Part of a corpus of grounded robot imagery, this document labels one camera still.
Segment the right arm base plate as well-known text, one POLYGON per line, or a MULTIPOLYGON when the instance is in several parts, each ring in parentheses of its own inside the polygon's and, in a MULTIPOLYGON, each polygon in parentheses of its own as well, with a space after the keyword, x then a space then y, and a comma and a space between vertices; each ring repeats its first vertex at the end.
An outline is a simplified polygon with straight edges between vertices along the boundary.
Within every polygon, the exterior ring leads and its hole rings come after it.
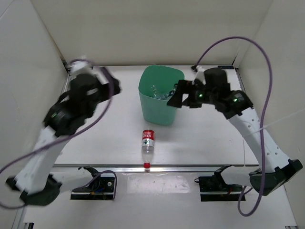
POLYGON ((214 176, 198 177, 194 182, 199 185, 201 202, 238 201, 241 185, 220 184, 214 176))

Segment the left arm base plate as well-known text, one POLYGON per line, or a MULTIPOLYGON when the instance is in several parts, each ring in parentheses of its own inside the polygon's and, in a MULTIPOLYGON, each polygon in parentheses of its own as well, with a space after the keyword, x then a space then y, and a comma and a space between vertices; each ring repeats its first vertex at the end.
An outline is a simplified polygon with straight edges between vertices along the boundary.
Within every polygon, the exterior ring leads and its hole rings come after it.
POLYGON ((116 188, 117 176, 107 170, 87 186, 71 191, 70 200, 111 201, 115 199, 116 188))

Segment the clear unlabelled plastic bottle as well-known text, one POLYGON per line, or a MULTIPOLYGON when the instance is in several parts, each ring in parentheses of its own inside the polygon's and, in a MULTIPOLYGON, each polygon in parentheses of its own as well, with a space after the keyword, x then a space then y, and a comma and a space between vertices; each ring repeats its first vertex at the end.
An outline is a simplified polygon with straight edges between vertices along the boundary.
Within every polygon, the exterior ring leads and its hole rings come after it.
POLYGON ((164 99, 164 100, 169 100, 169 99, 171 99, 171 97, 175 94, 176 89, 177 89, 177 87, 174 87, 171 91, 165 93, 165 94, 163 95, 163 99, 164 99))

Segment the blue label water bottle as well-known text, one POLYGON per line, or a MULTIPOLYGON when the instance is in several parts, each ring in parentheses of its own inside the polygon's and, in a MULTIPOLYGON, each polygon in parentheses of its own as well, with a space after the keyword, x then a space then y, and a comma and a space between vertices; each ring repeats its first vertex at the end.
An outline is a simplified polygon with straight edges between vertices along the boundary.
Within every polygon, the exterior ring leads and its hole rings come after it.
POLYGON ((150 91, 151 91, 151 98, 164 100, 164 95, 157 90, 155 85, 150 86, 150 91))

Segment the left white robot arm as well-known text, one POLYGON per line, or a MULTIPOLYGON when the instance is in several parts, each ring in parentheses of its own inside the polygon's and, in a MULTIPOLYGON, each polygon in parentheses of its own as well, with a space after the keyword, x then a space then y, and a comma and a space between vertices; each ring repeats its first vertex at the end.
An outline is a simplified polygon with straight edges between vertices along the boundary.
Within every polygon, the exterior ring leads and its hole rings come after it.
POLYGON ((15 176, 6 180, 7 186, 20 193, 24 206, 46 206, 61 192, 85 186, 95 191, 100 185, 99 173, 85 166, 73 173, 52 174, 51 169, 65 145, 74 137, 89 130, 100 121, 79 130, 93 116, 96 106, 120 93, 120 82, 107 75, 108 83, 102 84, 92 74, 79 74, 70 82, 70 89, 62 93, 49 109, 34 150, 12 162, 13 165, 25 158, 29 161, 15 176))

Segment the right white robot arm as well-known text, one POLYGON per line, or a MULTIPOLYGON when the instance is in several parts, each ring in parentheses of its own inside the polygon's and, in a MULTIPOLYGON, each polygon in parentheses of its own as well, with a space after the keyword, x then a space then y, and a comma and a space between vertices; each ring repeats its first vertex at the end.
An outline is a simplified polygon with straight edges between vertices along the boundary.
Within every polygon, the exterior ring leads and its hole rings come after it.
POLYGON ((214 105, 241 134, 257 159, 258 168, 255 171, 234 166, 218 169, 210 179, 218 190, 240 185, 267 196, 303 168, 300 160, 291 160, 263 128, 263 119, 258 117, 246 93, 231 90, 227 81, 214 84, 208 81, 202 83, 198 79, 180 80, 167 104, 176 108, 214 105))

